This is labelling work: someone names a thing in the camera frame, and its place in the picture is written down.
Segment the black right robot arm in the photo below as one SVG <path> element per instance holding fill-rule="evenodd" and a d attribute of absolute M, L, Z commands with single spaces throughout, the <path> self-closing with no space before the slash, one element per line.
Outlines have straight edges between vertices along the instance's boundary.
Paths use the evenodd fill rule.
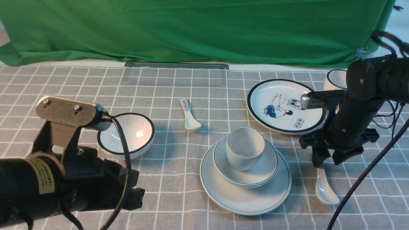
<path fill-rule="evenodd" d="M 361 59 L 346 71 L 346 90 L 314 91 L 301 96 L 301 107 L 327 109 L 324 125 L 300 137 L 301 148 L 312 147 L 319 168 L 331 157 L 335 165 L 363 153 L 363 145 L 379 134 L 368 128 L 384 102 L 408 103 L 408 58 L 393 55 Z"/>

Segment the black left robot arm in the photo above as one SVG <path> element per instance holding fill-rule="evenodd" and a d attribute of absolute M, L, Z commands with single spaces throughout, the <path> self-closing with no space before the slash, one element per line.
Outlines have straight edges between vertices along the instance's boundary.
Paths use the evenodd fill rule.
<path fill-rule="evenodd" d="M 75 155 L 78 166 L 98 173 L 96 178 L 67 180 L 59 166 L 62 156 L 35 153 L 30 158 L 1 159 L 1 228 L 27 224 L 63 215 L 79 230 L 79 211 L 113 210 L 122 197 L 126 170 L 119 163 L 103 160 L 97 150 L 80 146 Z"/>

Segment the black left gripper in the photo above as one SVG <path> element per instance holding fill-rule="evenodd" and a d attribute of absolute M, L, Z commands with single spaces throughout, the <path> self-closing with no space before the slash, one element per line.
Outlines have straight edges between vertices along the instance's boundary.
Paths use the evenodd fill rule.
<path fill-rule="evenodd" d="M 69 211 L 106 211 L 117 207 L 126 182 L 127 169 L 121 164 L 102 159 L 97 150 L 80 146 L 75 165 L 87 176 L 63 180 L 60 191 Z"/>

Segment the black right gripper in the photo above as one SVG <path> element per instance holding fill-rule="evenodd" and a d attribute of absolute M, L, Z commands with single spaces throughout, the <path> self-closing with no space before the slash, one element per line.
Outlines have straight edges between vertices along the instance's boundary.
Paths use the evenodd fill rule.
<path fill-rule="evenodd" d="M 322 129 L 318 129 L 312 133 L 302 135 L 298 142 L 303 150 L 308 146 L 312 147 L 312 162 L 315 168 L 319 168 L 323 162 L 332 158 L 335 165 L 340 165 L 346 160 L 358 156 L 364 152 L 363 145 L 371 142 L 375 143 L 379 139 L 377 130 L 373 128 L 367 128 L 363 134 L 358 138 L 358 142 L 350 147 L 336 147 L 326 141 L 324 132 Z"/>

